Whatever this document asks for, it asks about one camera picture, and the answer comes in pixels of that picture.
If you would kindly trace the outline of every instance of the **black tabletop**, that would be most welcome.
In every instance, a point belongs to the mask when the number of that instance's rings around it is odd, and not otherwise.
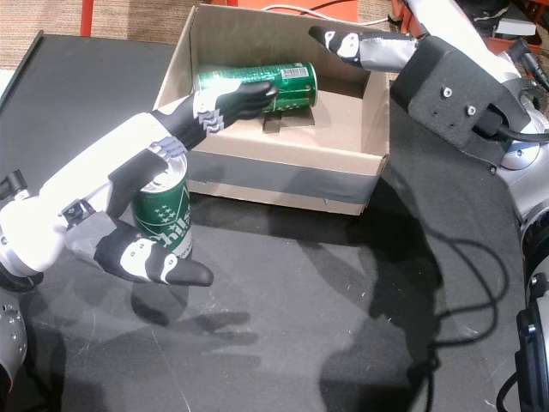
[[[0,172],[36,192],[150,109],[172,53],[45,36],[0,113]],[[134,285],[64,253],[22,295],[8,411],[495,410],[523,302],[510,198],[396,105],[362,216],[193,195],[192,221],[211,288]]]

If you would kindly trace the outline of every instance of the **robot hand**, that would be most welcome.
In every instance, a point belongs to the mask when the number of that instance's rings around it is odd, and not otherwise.
[[[254,118],[277,95],[271,82],[221,82],[130,118],[76,156],[29,197],[20,173],[0,191],[0,274],[21,289],[67,246],[77,257],[132,282],[209,286],[211,271],[178,259],[118,220],[131,198],[211,133]]]
[[[516,373],[496,404],[505,410],[504,396],[516,381],[521,411],[549,411],[549,122],[539,110],[547,77],[527,45],[516,42],[498,56],[488,51],[452,0],[407,5],[426,29],[422,40],[322,27],[309,33],[348,64],[399,72],[394,102],[463,154],[488,162],[509,187],[522,224],[526,309],[516,318]],[[516,61],[535,82],[521,78]]]

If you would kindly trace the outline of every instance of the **red object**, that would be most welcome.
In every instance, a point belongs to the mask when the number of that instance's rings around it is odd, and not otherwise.
[[[82,0],[82,15],[80,19],[80,35],[92,35],[92,15],[94,14],[94,0]]]
[[[410,33],[414,37],[419,37],[421,29],[410,9],[401,0],[391,0],[391,5],[395,19],[401,22],[401,33]]]
[[[538,24],[538,21],[541,20],[547,5],[549,5],[549,0],[531,0],[528,3],[528,15],[534,23]]]
[[[514,43],[514,40],[497,39],[495,37],[483,37],[482,39],[488,47],[488,50],[494,54],[506,52],[507,49],[509,49],[509,46]],[[540,53],[542,40],[537,30],[534,36],[528,36],[524,39],[528,43],[528,47],[530,47],[530,50],[532,50],[533,54]]]

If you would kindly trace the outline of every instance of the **green beer can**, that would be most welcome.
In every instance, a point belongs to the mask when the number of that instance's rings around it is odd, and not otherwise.
[[[184,155],[170,159],[168,168],[136,194],[131,210],[143,234],[180,258],[190,255],[190,194]]]
[[[264,112],[285,111],[314,106],[317,103],[317,74],[310,63],[277,64],[244,69],[216,70],[198,75],[201,90],[214,87],[223,79],[237,79],[243,83],[269,80],[279,94]]]

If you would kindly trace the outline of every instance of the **open cardboard box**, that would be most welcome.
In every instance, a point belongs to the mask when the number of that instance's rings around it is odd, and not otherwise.
[[[317,104],[275,119],[239,121],[188,153],[191,191],[359,215],[389,155],[389,80],[344,64],[298,15],[201,5],[189,15],[155,107],[194,89],[201,70],[311,62]]]

